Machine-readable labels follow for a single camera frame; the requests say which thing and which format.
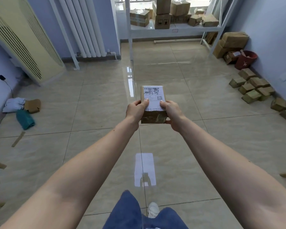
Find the yellow air conditioner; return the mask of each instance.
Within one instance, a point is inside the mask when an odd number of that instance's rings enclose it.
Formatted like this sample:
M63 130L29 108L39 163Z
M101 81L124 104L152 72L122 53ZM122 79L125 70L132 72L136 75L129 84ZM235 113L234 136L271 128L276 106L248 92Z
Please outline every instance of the yellow air conditioner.
M0 44L37 84L65 71L27 0L0 0Z

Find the white shoe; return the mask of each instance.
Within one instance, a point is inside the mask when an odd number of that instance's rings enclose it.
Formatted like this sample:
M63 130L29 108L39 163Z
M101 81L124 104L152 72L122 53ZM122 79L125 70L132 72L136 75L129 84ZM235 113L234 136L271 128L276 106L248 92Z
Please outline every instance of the white shoe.
M155 202L151 202L148 206L147 216L154 219L160 212L158 205Z

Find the trash can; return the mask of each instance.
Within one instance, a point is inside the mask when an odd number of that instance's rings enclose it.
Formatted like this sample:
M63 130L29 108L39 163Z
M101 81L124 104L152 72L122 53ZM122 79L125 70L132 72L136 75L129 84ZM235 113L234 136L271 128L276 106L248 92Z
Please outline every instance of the trash can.
M244 54L246 56L241 54L235 64L235 68L238 70L248 68L258 57L257 54L252 51L244 51Z

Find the jeans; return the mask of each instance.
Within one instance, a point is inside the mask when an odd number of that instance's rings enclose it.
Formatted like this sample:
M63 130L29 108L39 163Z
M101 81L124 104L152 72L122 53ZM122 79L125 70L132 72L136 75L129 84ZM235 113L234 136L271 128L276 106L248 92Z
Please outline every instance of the jeans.
M161 210L154 219L141 214L138 201L126 190L113 208L103 229L142 228L188 229L179 215L170 207Z

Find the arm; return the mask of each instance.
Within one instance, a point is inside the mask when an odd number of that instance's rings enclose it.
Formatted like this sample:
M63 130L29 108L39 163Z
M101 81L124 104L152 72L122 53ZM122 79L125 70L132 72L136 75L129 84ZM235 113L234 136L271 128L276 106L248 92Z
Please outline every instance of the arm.
M64 164L0 228L76 228L125 149L148 106L128 105L126 118L105 137Z
M160 105L244 228L286 228L286 189L278 181L187 119L178 104Z

